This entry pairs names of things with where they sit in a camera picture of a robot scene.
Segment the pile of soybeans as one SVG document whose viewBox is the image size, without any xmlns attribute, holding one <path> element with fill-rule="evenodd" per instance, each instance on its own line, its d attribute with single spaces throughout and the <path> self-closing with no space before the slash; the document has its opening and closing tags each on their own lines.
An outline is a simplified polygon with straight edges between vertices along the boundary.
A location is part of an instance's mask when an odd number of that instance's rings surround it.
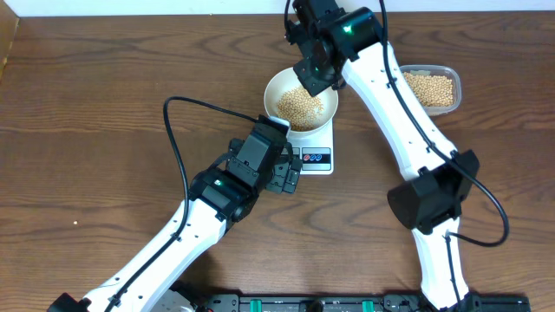
<svg viewBox="0 0 555 312">
<path fill-rule="evenodd" d="M 404 78 L 424 107 L 449 107 L 454 104 L 454 82 L 442 75 L 404 73 Z"/>
</svg>

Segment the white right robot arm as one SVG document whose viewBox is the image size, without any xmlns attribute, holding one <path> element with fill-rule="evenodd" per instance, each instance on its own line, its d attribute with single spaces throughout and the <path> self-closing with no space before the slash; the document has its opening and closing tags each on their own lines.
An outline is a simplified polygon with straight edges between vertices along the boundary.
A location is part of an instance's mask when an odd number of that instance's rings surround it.
<svg viewBox="0 0 555 312">
<path fill-rule="evenodd" d="M 387 24 L 370 9 L 301 0 L 291 7 L 297 20 L 286 21 L 286 38 L 302 53 L 293 68 L 302 86 L 312 96 L 350 86 L 393 151 L 404 181 L 388 191 L 388 204 L 415 239 L 429 307 L 471 309 L 456 237 L 471 183 L 455 167 L 476 175 L 475 154 L 459 153 L 431 121 L 399 69 Z"/>
</svg>

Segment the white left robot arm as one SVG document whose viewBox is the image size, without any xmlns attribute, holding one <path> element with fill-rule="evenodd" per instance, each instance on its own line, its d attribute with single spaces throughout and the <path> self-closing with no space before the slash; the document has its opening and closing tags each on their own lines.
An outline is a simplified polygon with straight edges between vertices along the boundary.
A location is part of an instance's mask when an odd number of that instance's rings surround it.
<svg viewBox="0 0 555 312">
<path fill-rule="evenodd" d="M 288 122 L 263 118 L 246 140 L 200 172 L 172 219 L 119 272 L 81 300 L 67 293 L 51 311 L 149 311 L 184 271 L 245 218 L 264 189 L 293 192 L 284 170 L 300 168 L 287 140 Z"/>
</svg>

